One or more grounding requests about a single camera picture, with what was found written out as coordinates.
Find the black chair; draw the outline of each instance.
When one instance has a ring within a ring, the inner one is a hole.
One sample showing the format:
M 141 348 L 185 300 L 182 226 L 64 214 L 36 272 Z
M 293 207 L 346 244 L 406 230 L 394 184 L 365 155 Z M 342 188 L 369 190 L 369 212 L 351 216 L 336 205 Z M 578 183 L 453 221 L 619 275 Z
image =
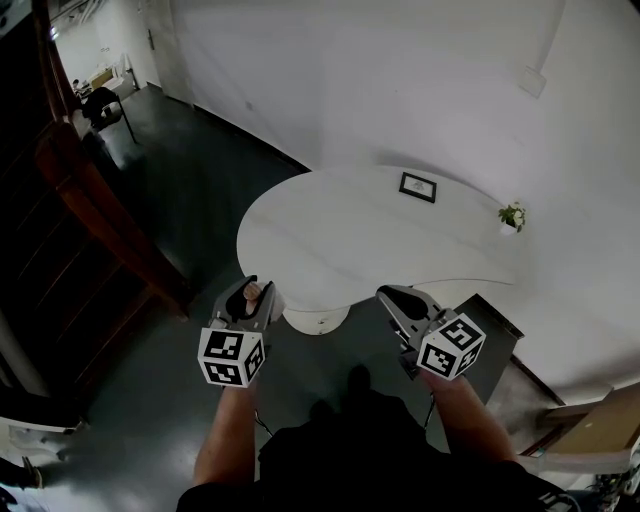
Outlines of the black chair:
M 111 108 L 111 105 L 114 103 L 117 103 L 120 106 L 119 111 L 114 112 Z M 91 121 L 91 126 L 97 131 L 104 129 L 111 124 L 117 123 L 121 117 L 124 117 L 124 121 L 127 123 L 127 128 L 129 128 L 129 133 L 131 134 L 133 142 L 136 144 L 138 143 L 133 135 L 129 119 L 127 119 L 127 114 L 124 111 L 124 108 L 122 108 L 120 97 L 106 87 L 98 87 L 95 91 L 89 94 L 89 96 L 87 96 L 87 100 L 82 105 L 82 115 Z

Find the forearm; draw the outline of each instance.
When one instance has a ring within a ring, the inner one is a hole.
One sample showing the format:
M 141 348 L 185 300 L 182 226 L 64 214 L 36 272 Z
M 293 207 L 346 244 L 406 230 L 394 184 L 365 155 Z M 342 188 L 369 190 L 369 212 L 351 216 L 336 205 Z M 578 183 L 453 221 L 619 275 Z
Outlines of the forearm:
M 453 382 L 426 379 L 434 392 L 449 448 L 476 460 L 516 460 L 506 430 L 491 416 L 464 377 Z
M 196 459 L 194 485 L 218 482 L 250 484 L 254 480 L 253 390 L 225 388 L 211 432 Z

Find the framed picture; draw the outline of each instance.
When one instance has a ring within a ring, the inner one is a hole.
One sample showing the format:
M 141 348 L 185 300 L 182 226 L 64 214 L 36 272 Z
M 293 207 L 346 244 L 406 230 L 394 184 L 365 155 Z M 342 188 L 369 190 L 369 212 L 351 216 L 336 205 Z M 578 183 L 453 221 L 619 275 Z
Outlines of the framed picture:
M 402 173 L 402 181 L 400 182 L 400 192 L 408 194 L 430 203 L 436 202 L 436 188 L 438 184 L 433 181 L 426 180 L 420 176 Z

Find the white table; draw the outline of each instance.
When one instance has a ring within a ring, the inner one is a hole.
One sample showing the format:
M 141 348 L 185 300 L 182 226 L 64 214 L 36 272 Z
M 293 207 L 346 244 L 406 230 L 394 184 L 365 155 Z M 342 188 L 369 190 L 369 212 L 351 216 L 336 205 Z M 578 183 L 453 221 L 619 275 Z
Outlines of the white table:
M 436 182 L 435 203 L 400 193 L 403 172 Z M 500 207 L 462 183 L 411 169 L 312 172 L 253 203 L 238 231 L 238 260 L 246 275 L 274 281 L 295 328 L 324 334 L 383 284 L 513 284 L 522 236 L 500 234 Z

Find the table pedestal base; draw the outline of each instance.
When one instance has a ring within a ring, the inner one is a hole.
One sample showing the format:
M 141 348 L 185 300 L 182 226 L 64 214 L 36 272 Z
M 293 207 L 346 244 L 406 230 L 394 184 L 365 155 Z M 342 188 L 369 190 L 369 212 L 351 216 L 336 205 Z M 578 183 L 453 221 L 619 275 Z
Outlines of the table pedestal base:
M 296 331 L 318 336 L 336 329 L 349 314 L 351 307 L 310 313 L 307 311 L 284 310 L 284 317 Z

